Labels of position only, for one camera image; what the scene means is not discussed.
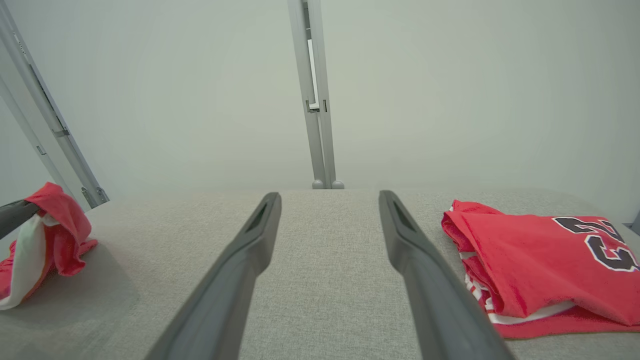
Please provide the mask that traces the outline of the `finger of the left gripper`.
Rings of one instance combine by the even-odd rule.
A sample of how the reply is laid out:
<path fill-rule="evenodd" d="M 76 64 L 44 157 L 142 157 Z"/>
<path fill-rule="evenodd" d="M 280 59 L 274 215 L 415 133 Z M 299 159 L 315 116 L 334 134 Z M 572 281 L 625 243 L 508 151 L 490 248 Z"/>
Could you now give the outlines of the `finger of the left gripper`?
<path fill-rule="evenodd" d="M 36 203 L 28 202 L 25 199 L 0 207 L 0 239 L 13 233 L 39 212 L 41 212 L 41 208 Z"/>

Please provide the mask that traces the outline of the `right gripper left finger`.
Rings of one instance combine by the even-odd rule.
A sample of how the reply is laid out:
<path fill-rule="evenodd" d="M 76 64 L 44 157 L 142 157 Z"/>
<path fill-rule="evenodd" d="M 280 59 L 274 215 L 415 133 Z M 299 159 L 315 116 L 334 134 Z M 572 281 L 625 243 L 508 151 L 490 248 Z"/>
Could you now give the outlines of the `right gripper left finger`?
<path fill-rule="evenodd" d="M 147 354 L 148 360 L 237 360 L 256 279 L 270 265 L 282 198 L 267 193 Z"/>

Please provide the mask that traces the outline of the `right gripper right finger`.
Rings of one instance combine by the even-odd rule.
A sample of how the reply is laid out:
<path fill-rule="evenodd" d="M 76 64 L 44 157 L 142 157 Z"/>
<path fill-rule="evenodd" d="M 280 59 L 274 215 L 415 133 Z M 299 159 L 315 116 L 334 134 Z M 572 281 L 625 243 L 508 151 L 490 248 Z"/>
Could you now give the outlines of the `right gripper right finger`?
<path fill-rule="evenodd" d="M 397 194 L 380 191 L 378 204 L 388 259 L 404 280 L 423 359 L 514 359 Z"/>

